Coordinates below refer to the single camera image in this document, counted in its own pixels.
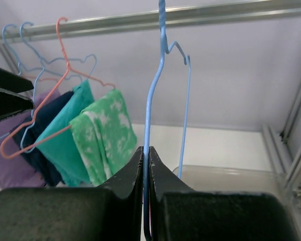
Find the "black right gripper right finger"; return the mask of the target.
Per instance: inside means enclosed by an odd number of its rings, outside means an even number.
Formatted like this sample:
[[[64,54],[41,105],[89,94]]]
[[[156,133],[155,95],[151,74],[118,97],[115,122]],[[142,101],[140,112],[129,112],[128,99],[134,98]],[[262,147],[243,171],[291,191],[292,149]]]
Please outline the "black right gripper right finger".
[[[298,240],[284,205],[263,192],[196,191],[149,149],[151,240]]]

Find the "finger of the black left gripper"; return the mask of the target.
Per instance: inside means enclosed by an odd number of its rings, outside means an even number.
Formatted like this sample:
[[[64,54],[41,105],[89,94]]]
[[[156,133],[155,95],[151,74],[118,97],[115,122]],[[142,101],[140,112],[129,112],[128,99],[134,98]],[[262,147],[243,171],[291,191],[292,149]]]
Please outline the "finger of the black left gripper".
[[[34,86],[30,80],[0,68],[0,94],[19,95],[33,89]]]
[[[35,105],[30,98],[0,91],[0,121],[34,108]]]

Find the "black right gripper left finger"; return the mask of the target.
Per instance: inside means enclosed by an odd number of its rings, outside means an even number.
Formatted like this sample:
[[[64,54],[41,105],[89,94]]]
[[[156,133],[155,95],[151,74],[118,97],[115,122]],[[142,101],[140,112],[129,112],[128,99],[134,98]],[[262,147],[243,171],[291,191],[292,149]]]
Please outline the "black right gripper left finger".
[[[0,191],[0,240],[140,240],[142,154],[97,187]]]

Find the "pink wire hanger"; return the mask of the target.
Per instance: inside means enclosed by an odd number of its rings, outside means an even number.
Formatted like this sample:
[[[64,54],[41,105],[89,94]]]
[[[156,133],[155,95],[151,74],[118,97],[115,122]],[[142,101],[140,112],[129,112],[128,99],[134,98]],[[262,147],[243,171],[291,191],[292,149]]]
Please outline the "pink wire hanger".
[[[57,37],[58,37],[58,40],[60,42],[60,45],[61,45],[61,50],[62,50],[62,53],[64,55],[64,59],[66,61],[66,72],[64,73],[64,75],[61,77],[61,79],[56,83],[56,85],[52,88],[52,90],[49,92],[49,94],[43,99],[43,101],[38,105],[38,107],[34,110],[33,112],[33,115],[32,115],[32,119],[31,121],[29,122],[24,122],[22,123],[19,127],[17,127],[13,132],[11,132],[2,142],[1,146],[0,146],[0,152],[1,152],[1,155],[3,158],[5,159],[12,159],[24,152],[29,152],[29,151],[32,151],[36,146],[38,146],[39,144],[43,143],[43,142],[46,142],[52,138],[54,138],[55,136],[61,134],[62,132],[70,129],[70,126],[67,126],[63,129],[61,129],[60,131],[58,132],[55,132],[54,134],[51,134],[50,136],[46,137],[45,139],[42,139],[41,141],[39,142],[36,142],[36,143],[33,143],[32,145],[29,145],[27,146],[26,148],[23,148],[23,149],[20,149],[19,151],[13,153],[13,154],[6,154],[5,153],[5,145],[7,144],[7,142],[13,138],[13,136],[15,134],[17,134],[23,127],[26,127],[25,129],[25,136],[27,135],[27,131],[28,129],[32,128],[34,125],[35,125],[35,122],[36,122],[36,118],[37,118],[37,114],[39,113],[39,111],[41,110],[42,107],[47,107],[48,105],[46,105],[46,102],[48,100],[51,100],[52,103],[57,103],[56,101],[59,100],[59,98],[56,98],[54,100],[51,99],[51,96],[54,94],[54,92],[58,89],[59,85],[65,80],[66,76],[68,75],[69,72],[74,72],[74,73],[77,73],[79,75],[82,75],[83,77],[86,77],[87,79],[91,79],[91,80],[95,80],[97,82],[99,82],[103,87],[105,86],[111,86],[113,89],[116,88],[116,86],[112,83],[104,83],[102,82],[101,80],[95,78],[95,77],[91,77],[90,75],[87,75],[87,74],[84,74],[80,71],[77,71],[75,69],[72,68],[71,66],[71,63],[69,61],[69,58],[67,56],[67,53],[66,53],[66,50],[65,50],[65,47],[64,47],[64,44],[63,44],[63,41],[62,41],[62,37],[60,35],[60,31],[59,31],[59,26],[60,26],[60,22],[61,21],[64,21],[64,22],[67,22],[68,19],[66,17],[60,17],[58,20],[57,20],[57,23],[56,23],[56,34],[57,34]]]

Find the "green tie-dye trousers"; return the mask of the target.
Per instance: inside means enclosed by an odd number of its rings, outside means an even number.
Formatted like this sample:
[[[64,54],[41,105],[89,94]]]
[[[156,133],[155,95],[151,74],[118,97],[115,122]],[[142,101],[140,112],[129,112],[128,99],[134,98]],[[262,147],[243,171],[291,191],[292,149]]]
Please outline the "green tie-dye trousers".
[[[90,183],[98,186],[123,168],[137,144],[122,93],[113,89],[70,121]]]

